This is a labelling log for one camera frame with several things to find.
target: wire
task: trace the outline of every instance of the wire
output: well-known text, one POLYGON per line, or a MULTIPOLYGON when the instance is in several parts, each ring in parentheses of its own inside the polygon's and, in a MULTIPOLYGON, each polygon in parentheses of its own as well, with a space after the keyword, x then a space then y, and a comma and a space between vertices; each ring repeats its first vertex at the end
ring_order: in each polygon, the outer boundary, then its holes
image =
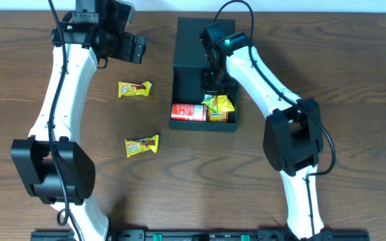
POLYGON ((249 13, 251 14, 251 31, 250 31, 250 34, 249 34, 249 39, 251 41, 253 41, 253 33, 254 33, 254 13, 253 13, 253 9, 250 7, 250 5, 243 1, 243 0, 232 0, 232 1, 228 1, 227 3, 225 3, 223 6, 221 6, 221 8, 218 10, 217 14, 215 15, 215 18, 214 18, 214 22, 217 21, 217 18, 218 16, 220 15, 221 11, 229 4, 231 3, 243 3, 245 4, 247 7, 248 7, 248 10, 249 10, 249 13))
POLYGON ((71 211, 70 211, 70 202, 68 199, 68 190, 66 188, 64 176, 63 176, 62 171, 60 169, 60 164, 59 164, 58 156, 56 153, 56 147, 54 146, 54 140, 53 140, 54 112, 56 110, 56 105, 58 103, 60 91, 62 89, 62 85, 63 85, 64 79, 65 79, 67 60, 66 60, 65 39, 64 39, 64 35, 62 34, 62 30, 60 29, 58 15, 56 14, 56 10, 54 9, 52 0, 48 0, 48 4, 50 6, 50 9, 52 10, 52 15, 53 15, 54 21, 56 22, 56 29, 57 29, 59 37, 60 37, 60 43, 62 44, 62 56, 63 56, 62 71, 60 73, 60 79, 59 79, 58 87, 54 93, 52 107, 50 108, 50 114, 49 114, 49 119, 48 119, 48 142, 49 142, 49 146, 50 146, 50 152, 52 154, 52 159, 54 162, 54 167, 56 169, 56 173, 58 174, 59 179, 60 179, 60 185, 62 186, 62 192, 64 194, 64 202, 65 202, 65 208, 60 210, 58 213, 57 222, 60 226, 65 226, 68 223, 69 218, 71 218, 72 226, 75 229, 75 231, 77 232, 78 239, 81 241, 82 238, 81 238, 77 223, 75 222, 75 219, 73 218, 73 215, 71 214, 71 211), (60 216, 63 212, 65 213, 64 219, 62 221, 60 221, 60 216))
POLYGON ((62 18, 62 21, 69 22, 72 18, 73 13, 75 13, 75 11, 69 11, 68 13, 65 13, 64 17, 62 18))
POLYGON ((332 153, 332 160, 331 160, 331 163, 330 163, 330 167, 327 170, 325 170, 325 171, 320 171, 320 172, 316 172, 316 173, 308 173, 306 175, 306 177, 305 177, 306 189, 307 189, 307 192, 308 192, 310 219, 311 219, 311 227, 312 227, 312 237, 314 237, 315 236, 315 227, 314 227, 314 215, 313 215, 313 211, 312 211, 312 198, 311 198, 311 193, 310 193, 310 185, 309 185, 310 184, 310 180, 309 180, 309 177, 311 177, 311 176, 327 175, 327 174, 329 174, 333 170, 334 165, 336 164, 336 148, 334 147, 334 143, 333 143, 332 137, 330 136, 330 133, 328 133, 328 131, 324 127, 324 125, 320 121, 315 119, 314 116, 312 116, 310 113, 308 113, 308 111, 305 110, 305 108, 299 102, 295 103, 294 101, 292 101, 288 97, 286 97, 281 91, 279 91, 279 89, 276 88, 275 85, 273 85, 273 83, 266 77, 266 75, 258 67, 257 61, 254 60, 254 57, 253 57, 253 54, 252 54, 252 50, 251 50, 251 48, 253 47, 253 32, 254 32, 254 14, 253 14, 253 10, 252 10, 251 6, 247 2, 242 1, 242 0, 232 0, 232 1, 229 1, 229 2, 225 3, 220 8, 220 10, 218 10, 218 13, 216 14, 216 16, 214 18, 214 22, 216 22, 217 17, 220 15, 220 12, 222 11, 222 9, 224 7, 226 7, 227 5, 231 4, 231 3, 243 3, 244 5, 246 5, 248 7, 248 9, 250 11, 250 14, 251 14, 251 34, 250 34, 250 40, 251 40, 251 43, 250 43, 250 45, 248 47, 248 54, 249 54, 249 58, 251 60, 251 63, 253 64, 253 66, 256 69, 256 71, 266 81, 266 84, 268 84, 272 88, 272 90, 275 91, 275 93, 281 99, 283 99, 287 103, 291 104, 294 108, 296 108, 300 112, 304 113, 313 123, 318 125, 320 127, 321 131, 324 133, 324 136, 326 136, 328 144, 330 145, 330 150, 331 150, 331 153, 332 153))

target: yellow candy wrapper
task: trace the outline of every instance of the yellow candy wrapper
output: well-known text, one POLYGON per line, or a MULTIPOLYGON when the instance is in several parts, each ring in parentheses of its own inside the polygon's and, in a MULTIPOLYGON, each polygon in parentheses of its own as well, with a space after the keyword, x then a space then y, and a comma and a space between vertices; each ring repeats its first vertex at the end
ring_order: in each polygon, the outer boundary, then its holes
POLYGON ((142 84, 119 82, 119 98, 122 96, 135 96, 135 95, 148 96, 152 85, 153 84, 148 81, 142 84))
POLYGON ((205 94, 204 101, 201 104, 206 105, 211 111, 217 111, 217 96, 205 94))
POLYGON ((214 112, 214 111, 208 111, 208 122, 221 122, 226 123, 229 119, 229 113, 228 112, 214 112))
POLYGON ((217 111, 227 112, 235 111, 232 102, 225 95, 217 96, 217 111))
POLYGON ((135 154, 152 150, 157 153, 157 147, 159 145, 159 135, 154 137, 141 139, 138 141, 125 140, 127 157, 131 157, 135 154))

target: green connector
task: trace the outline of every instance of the green connector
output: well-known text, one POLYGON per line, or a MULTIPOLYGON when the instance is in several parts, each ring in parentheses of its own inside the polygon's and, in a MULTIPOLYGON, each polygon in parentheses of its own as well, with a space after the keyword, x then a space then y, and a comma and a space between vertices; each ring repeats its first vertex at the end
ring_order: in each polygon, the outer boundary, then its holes
POLYGON ((241 241, 249 241, 249 235, 241 235, 241 241))
POLYGON ((163 239, 164 239, 164 237, 161 234, 154 234, 153 235, 153 241, 162 241, 163 239))

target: wooden table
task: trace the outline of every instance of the wooden table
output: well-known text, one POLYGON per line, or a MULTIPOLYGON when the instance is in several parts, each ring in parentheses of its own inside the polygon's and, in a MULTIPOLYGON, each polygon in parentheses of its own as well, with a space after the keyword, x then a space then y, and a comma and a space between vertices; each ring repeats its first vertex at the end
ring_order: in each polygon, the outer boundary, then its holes
MULTIPOLYGON (((116 228, 256 229, 283 226, 279 173, 263 150, 265 120, 241 90, 235 134, 168 128, 177 18, 214 13, 139 12, 129 31, 147 36, 141 65, 98 70, 82 118, 82 148, 97 170, 94 194, 116 228), (117 98, 118 81, 152 81, 153 95, 117 98), (157 154, 126 158, 125 139, 160 132, 157 154)), ((248 13, 223 13, 249 31, 248 13)), ((318 180, 320 214, 333 228, 386 240, 386 14, 256 13, 254 43, 291 90, 314 97, 338 163, 318 180)), ((26 194, 10 157, 34 124, 52 71, 49 11, 0 11, 0 240, 58 229, 56 212, 26 194)), ((319 167, 327 168, 328 147, 319 167)))

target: black mounting bracket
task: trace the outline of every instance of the black mounting bracket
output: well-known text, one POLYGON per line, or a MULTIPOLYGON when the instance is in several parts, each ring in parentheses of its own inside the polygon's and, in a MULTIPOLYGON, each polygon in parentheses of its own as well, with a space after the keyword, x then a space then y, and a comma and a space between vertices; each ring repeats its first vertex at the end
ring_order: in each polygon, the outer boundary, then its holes
MULTIPOLYGON (((110 57, 140 64, 145 36, 125 32, 134 13, 135 8, 128 2, 76 0, 76 10, 68 12, 60 22, 65 44, 92 48, 98 60, 110 57)), ((52 42, 55 46, 62 44, 57 29, 52 31, 52 42)))
POLYGON ((226 57, 231 56, 235 50, 251 44, 247 36, 243 32, 227 35, 220 24, 215 22, 204 28, 200 34, 200 41, 211 66, 210 77, 214 82, 213 85, 217 88, 225 88, 222 86, 233 85, 233 82, 237 82, 227 74, 226 57))
MULTIPOLYGON (((31 241, 75 241, 73 231, 32 232, 31 241)), ((296 241, 289 230, 267 228, 259 231, 143 231, 121 230, 109 234, 106 241, 296 241)), ((369 241, 364 231, 324 230, 302 241, 369 241)))
MULTIPOLYGON (((77 143, 61 138, 55 142, 55 146, 70 202, 81 205, 84 199, 92 195, 94 164, 77 143)), ((43 204, 64 201, 53 161, 44 159, 49 152, 48 142, 36 141, 33 137, 28 140, 14 140, 11 145, 11 158, 27 193, 32 197, 39 197, 43 204)))
MULTIPOLYGON (((321 121, 320 107, 313 98, 298 102, 315 120, 321 121)), ((293 177, 296 171, 316 165, 322 149, 320 127, 296 108, 290 107, 284 111, 276 109, 266 118, 263 150, 276 171, 284 170, 293 177), (290 128, 290 121, 298 125, 290 128)))
POLYGON ((204 94, 227 94, 228 92, 239 90, 239 82, 234 78, 226 77, 223 81, 217 82, 214 76, 214 70, 205 69, 200 73, 202 91, 204 94))

